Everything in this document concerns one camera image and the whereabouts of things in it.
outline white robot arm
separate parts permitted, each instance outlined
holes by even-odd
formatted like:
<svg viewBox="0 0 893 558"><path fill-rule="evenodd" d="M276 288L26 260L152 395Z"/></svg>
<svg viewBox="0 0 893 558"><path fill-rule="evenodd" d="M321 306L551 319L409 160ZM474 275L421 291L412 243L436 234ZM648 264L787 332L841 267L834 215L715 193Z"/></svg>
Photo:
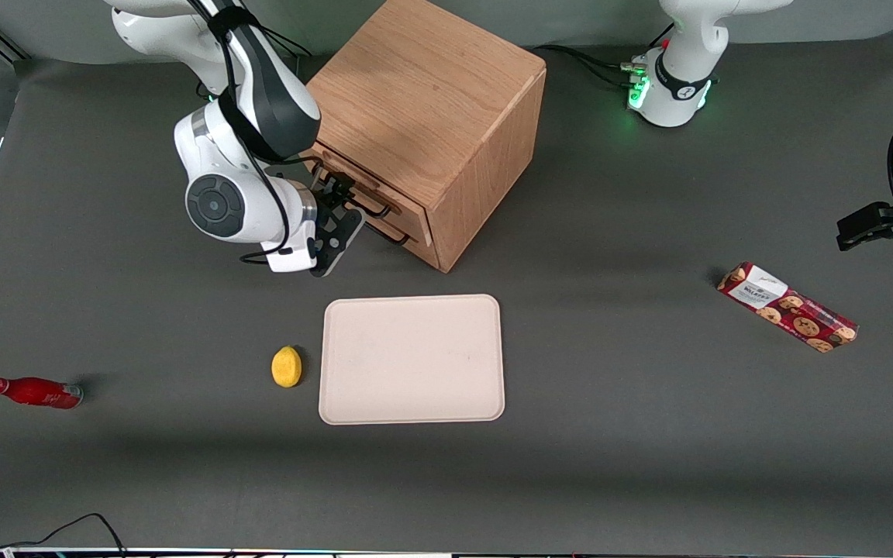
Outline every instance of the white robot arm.
<svg viewBox="0 0 893 558"><path fill-rule="evenodd" d="M192 223L227 243L261 244L262 251L241 258L252 264L329 274L363 215L344 211L345 197L264 173L312 147L320 113L243 1L106 2L127 45L187 64L219 95L174 127L188 172L185 208Z"/></svg>
<svg viewBox="0 0 893 558"><path fill-rule="evenodd" d="M681 126L705 104L709 77L729 45L729 29L720 19L760 14L793 0L660 0L674 20L667 49L656 46L634 57L645 64L644 77L629 99L629 107L663 127Z"/></svg>

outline beige tray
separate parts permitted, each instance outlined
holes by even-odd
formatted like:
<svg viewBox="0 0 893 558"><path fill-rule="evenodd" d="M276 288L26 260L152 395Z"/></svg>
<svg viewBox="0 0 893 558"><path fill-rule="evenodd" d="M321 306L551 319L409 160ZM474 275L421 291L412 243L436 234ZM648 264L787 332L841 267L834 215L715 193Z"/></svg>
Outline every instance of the beige tray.
<svg viewBox="0 0 893 558"><path fill-rule="evenodd" d="M337 300L322 334L326 423L496 420L501 319L488 295Z"/></svg>

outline red bottle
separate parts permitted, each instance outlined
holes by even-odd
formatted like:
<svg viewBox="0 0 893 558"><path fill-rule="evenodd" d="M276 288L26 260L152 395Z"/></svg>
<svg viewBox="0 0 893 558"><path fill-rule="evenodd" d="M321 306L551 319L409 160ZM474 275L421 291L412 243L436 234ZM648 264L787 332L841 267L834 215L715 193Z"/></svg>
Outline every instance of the red bottle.
<svg viewBox="0 0 893 558"><path fill-rule="evenodd" d="M0 395L22 405L39 405L54 409L74 409L84 393L74 384L59 384L43 378L0 378Z"/></svg>

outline gray table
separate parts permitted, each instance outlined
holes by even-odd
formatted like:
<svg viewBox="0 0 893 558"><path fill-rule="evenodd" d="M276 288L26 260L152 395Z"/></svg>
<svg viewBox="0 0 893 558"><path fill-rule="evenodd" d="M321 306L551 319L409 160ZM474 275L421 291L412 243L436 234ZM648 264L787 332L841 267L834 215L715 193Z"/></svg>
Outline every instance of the gray table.
<svg viewBox="0 0 893 558"><path fill-rule="evenodd" d="M325 280L189 225L185 68L21 67L0 375L89 399L0 399L0 543L97 511L133 546L893 555L893 241L834 240L888 198L893 36L734 46L678 130L546 58L536 159L456 270L365 233ZM857 342L816 353L717 294L744 259ZM502 307L498 421L319 420L330 301L481 292ZM269 375L283 345L308 356L294 390Z"/></svg>

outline biscuit box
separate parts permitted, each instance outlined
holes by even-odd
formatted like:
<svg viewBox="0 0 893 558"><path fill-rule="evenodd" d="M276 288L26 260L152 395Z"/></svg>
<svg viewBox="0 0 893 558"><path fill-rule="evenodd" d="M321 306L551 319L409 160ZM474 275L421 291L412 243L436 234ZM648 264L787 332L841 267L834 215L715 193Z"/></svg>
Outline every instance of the biscuit box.
<svg viewBox="0 0 893 558"><path fill-rule="evenodd" d="M726 275L719 290L820 353L857 338L857 324L793 291L748 261Z"/></svg>

